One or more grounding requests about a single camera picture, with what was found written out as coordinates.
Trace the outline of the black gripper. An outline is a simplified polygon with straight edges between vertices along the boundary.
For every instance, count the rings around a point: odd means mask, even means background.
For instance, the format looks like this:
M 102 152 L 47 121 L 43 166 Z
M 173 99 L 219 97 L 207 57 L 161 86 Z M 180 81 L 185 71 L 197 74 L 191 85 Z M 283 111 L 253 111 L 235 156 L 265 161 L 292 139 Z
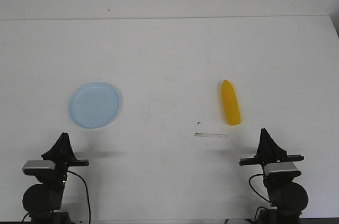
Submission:
M 303 155 L 287 155 L 287 151 L 279 147 L 272 139 L 265 128 L 261 129 L 260 142 L 257 148 L 256 157 L 241 158 L 240 166 L 261 165 L 270 163 L 300 162 L 304 160 Z
M 67 172 L 70 167 L 87 167 L 89 166 L 88 159 L 76 159 L 68 133 L 62 133 L 56 143 L 46 153 L 41 155 L 43 160 L 59 160 L 55 162 L 55 171 L 58 179 L 61 182 L 67 181 Z

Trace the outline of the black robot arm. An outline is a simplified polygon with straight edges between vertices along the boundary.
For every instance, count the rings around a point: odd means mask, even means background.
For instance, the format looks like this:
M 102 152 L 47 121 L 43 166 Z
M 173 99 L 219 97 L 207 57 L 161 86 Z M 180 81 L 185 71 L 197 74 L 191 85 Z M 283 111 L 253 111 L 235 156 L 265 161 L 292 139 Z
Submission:
M 92 213 L 89 191 L 86 181 L 77 173 L 69 170 L 71 167 L 87 167 L 89 160 L 77 159 L 72 149 L 69 134 L 61 133 L 56 143 L 39 160 L 28 160 L 22 167 L 27 176 L 34 176 L 38 184 L 30 186 L 22 198 L 22 205 L 31 218 L 31 223 L 72 223 L 69 213 L 61 211 L 65 184 L 68 174 L 78 177 L 85 186 L 88 223 L 91 223 Z
M 262 173 L 252 175 L 248 183 L 254 193 L 271 207 L 258 207 L 251 223 L 301 223 L 300 215 L 307 207 L 309 197 L 304 187 L 293 179 L 301 176 L 295 162 L 303 160 L 303 155 L 289 155 L 265 128 L 261 129 L 256 155 L 239 161 L 240 166 L 261 166 Z M 260 195 L 252 185 L 252 179 L 258 176 L 262 177 L 268 198 Z

